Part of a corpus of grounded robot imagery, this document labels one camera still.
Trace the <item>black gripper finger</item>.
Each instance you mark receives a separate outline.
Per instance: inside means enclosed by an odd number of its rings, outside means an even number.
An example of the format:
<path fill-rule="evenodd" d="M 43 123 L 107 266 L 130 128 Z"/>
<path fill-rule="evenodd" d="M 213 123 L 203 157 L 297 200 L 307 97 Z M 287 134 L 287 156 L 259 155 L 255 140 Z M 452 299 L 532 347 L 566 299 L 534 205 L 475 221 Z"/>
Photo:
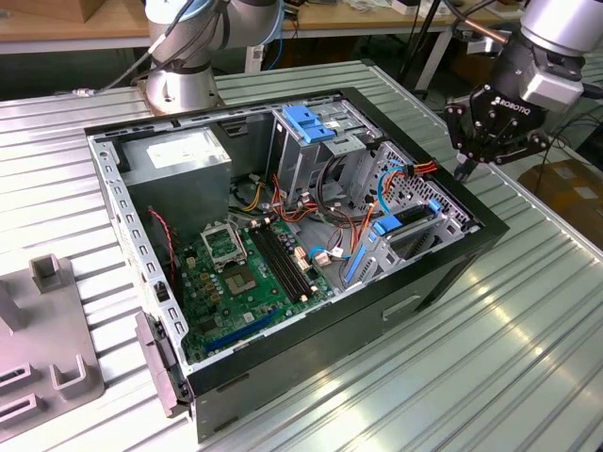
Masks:
<path fill-rule="evenodd" d="M 481 136 L 475 127 L 471 110 L 472 93 L 448 98 L 444 107 L 444 121 L 452 147 L 457 152 L 458 164 L 454 179 L 466 182 L 480 163 Z"/>
<path fill-rule="evenodd" d="M 501 142 L 499 138 L 475 135 L 464 145 L 464 181 L 479 165 L 505 165 L 528 156 L 548 151 L 549 136 L 542 130 L 532 131 L 525 137 Z"/>

